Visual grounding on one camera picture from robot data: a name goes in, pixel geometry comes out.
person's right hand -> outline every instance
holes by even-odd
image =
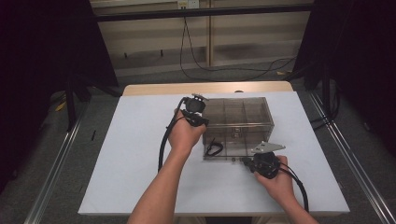
[[[277,157],[281,163],[286,165],[288,164],[288,159],[285,156]],[[280,167],[285,170],[289,170],[288,167],[283,164],[281,164]],[[288,174],[279,171],[273,179],[267,179],[257,172],[254,172],[254,175],[256,176],[257,181],[265,186],[270,196],[280,205],[296,200],[293,191],[292,179]]]

transparent plastic box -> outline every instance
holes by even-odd
[[[252,157],[251,149],[268,142],[274,122],[265,97],[218,98],[205,102],[203,117],[209,119],[204,133],[204,159],[240,161]]]

carpeted floor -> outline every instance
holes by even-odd
[[[266,64],[249,64],[248,68],[266,68]],[[282,68],[291,70],[292,64]],[[175,83],[241,79],[256,77],[263,72],[253,71],[218,71],[206,72],[199,69],[186,71],[189,76],[199,77],[201,80],[186,77],[181,71],[151,75],[121,77],[120,88],[129,84],[143,83]],[[252,80],[280,80],[282,76],[276,72],[269,72]],[[298,92],[305,112],[309,119],[319,118],[309,92],[304,90],[303,80],[291,82]],[[101,145],[106,137],[106,131],[116,109],[118,98],[109,96],[96,89],[90,89],[92,99],[85,112],[78,135],[62,169],[54,191],[50,197],[40,223],[125,223],[127,217],[87,217],[77,214],[78,208],[87,188],[93,167]],[[35,197],[46,180],[51,165],[55,161],[59,148],[65,138],[67,128],[67,113],[64,110],[55,112],[56,104],[49,108],[49,114],[43,123],[40,137],[37,138],[32,154],[20,169],[17,179],[10,181],[0,195],[0,223],[23,223],[33,206]],[[371,178],[381,195],[394,213],[396,211],[396,196],[393,187],[396,186],[396,159],[386,151],[375,133],[368,132],[364,120],[343,96],[339,114],[335,119],[353,152],[361,162],[368,176]],[[332,168],[335,178],[340,183],[351,212],[338,217],[318,217],[321,223],[381,223],[371,203],[361,189],[360,184],[347,166],[344,157],[332,139],[326,127],[316,130],[317,138],[323,148],[326,158]],[[208,224],[245,224],[249,217],[238,219],[228,217],[210,217]]]

wall outlet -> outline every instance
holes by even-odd
[[[178,9],[187,9],[187,8],[189,8],[189,1],[187,1],[187,0],[177,1],[177,8]]]
[[[199,8],[199,0],[189,0],[188,8]]]

white table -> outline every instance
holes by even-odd
[[[267,99],[275,128],[271,143],[289,158],[303,181],[314,216],[349,212],[296,92],[209,93],[208,98]],[[79,213],[128,216],[157,174],[165,127],[180,99],[188,94],[122,96],[110,124]],[[165,147],[164,158],[169,153]],[[273,216],[283,210],[240,162],[204,161],[202,141],[193,149],[180,179],[176,216]],[[301,204],[303,198],[294,183]]]

